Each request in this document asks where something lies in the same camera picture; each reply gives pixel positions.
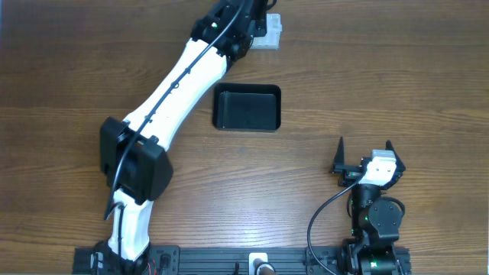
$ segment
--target wooden tabletop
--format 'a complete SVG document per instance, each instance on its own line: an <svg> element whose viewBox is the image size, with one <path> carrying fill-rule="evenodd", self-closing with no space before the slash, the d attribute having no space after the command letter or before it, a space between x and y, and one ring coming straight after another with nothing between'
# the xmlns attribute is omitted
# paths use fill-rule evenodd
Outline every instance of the wooden tabletop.
<svg viewBox="0 0 489 275"><path fill-rule="evenodd" d="M70 273L107 239L99 128L170 72L216 0L4 0L0 39L0 273ZM489 2L279 0L280 49L251 50L222 81L282 89L273 134L218 131L207 92L169 152L153 244L306 246L342 190L340 136L359 164L391 140L406 164L399 245L415 273L487 272ZM346 197L313 229L339 245Z"/></svg>

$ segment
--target wooden table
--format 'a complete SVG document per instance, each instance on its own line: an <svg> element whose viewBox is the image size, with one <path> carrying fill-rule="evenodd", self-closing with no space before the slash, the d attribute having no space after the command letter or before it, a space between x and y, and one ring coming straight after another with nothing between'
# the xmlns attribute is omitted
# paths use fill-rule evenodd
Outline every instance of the wooden table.
<svg viewBox="0 0 489 275"><path fill-rule="evenodd" d="M0 272L69 273L109 237L99 127L169 73L215 0L4 0L0 39ZM208 92L169 152L150 236L183 247L305 247L341 190L338 138L358 164L392 140L389 190L415 273L487 271L489 2L279 0L280 50L250 51L223 81L282 89L274 134L217 131ZM314 245L350 232L345 200Z"/></svg>

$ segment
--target white plastic object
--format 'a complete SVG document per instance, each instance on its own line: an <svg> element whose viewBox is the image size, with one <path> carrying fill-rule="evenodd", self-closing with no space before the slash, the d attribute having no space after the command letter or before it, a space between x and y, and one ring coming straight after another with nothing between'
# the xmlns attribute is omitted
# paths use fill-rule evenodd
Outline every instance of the white plastic object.
<svg viewBox="0 0 489 275"><path fill-rule="evenodd" d="M396 155L391 150L372 150L372 161L367 164L367 172L360 184L384 186L396 172Z"/></svg>
<svg viewBox="0 0 489 275"><path fill-rule="evenodd" d="M121 257L126 260L136 260L141 256L150 244L150 236L147 233L150 224L153 202L146 201L137 205L133 198L125 194L122 189L114 192L114 203L122 202L125 205L122 214L121 228ZM112 236L108 240L108 246L118 254L118 226L121 210L114 210L114 227Z"/></svg>
<svg viewBox="0 0 489 275"><path fill-rule="evenodd" d="M129 122L129 128L136 131L145 116L156 105L161 96L168 90L171 83L195 60L195 58L207 47L207 43L192 39L187 42L181 58L176 63L168 76L158 86L156 91L139 108L129 114L124 121ZM179 85L163 101L144 127L141 135L150 138L156 136L158 145L165 150L170 149L170 144L176 130L185 117L199 101L205 91L212 84L220 80L226 73L226 56L217 54L217 49L212 47L197 64L180 80Z"/></svg>
<svg viewBox="0 0 489 275"><path fill-rule="evenodd" d="M267 35L253 38L250 49L255 50L278 50L282 24L279 14L267 14Z"/></svg>

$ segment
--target white plastic part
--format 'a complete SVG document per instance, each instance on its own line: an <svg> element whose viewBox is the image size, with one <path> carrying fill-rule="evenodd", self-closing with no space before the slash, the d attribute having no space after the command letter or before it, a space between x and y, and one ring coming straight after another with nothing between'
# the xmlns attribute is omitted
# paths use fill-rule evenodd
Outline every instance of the white plastic part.
<svg viewBox="0 0 489 275"><path fill-rule="evenodd" d="M255 37L250 49L255 50L277 50L280 43L282 24L279 14L267 14L267 35Z"/></svg>
<svg viewBox="0 0 489 275"><path fill-rule="evenodd" d="M124 119L130 122L130 129L136 131L141 126L145 116L168 90L171 83L195 60L207 45L202 40L189 40L187 42L181 58L165 80L163 80L143 105ZM165 98L156 114L151 118L152 121L144 127L141 135L146 138L154 135L159 140L158 145L165 150L170 149L173 136L182 121L199 101L204 92L224 76L226 70L226 57L219 56L217 49L212 47L191 69L190 74L184 76L177 88Z"/></svg>
<svg viewBox="0 0 489 275"><path fill-rule="evenodd" d="M372 161L367 165L367 172L360 184L384 186L390 182L396 172L396 155L391 150L372 150Z"/></svg>
<svg viewBox="0 0 489 275"><path fill-rule="evenodd" d="M147 230L150 224L153 202L146 201L142 205L137 205L134 199L126 195L122 189L114 192L114 203L117 202L122 202L125 205L122 214L121 257L126 260L136 260L143 254L150 243L150 236ZM120 216L121 210L116 208L112 236L108 240L108 246L116 254L118 254L118 226Z"/></svg>

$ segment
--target black metal base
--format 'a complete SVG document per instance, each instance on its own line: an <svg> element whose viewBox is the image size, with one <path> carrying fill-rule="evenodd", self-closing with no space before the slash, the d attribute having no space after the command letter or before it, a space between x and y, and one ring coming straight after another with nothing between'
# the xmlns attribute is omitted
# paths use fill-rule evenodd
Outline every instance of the black metal base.
<svg viewBox="0 0 489 275"><path fill-rule="evenodd" d="M337 269L339 247L313 247L323 263ZM154 265L158 275L248 275L248 256L252 252L265 252L268 261L279 275L329 275L304 248L180 248L178 246L152 246L149 251L151 272ZM411 274L409 250L396 249L397 256L407 274ZM77 248L73 262L73 274L120 274L117 267L92 270L92 248Z"/></svg>

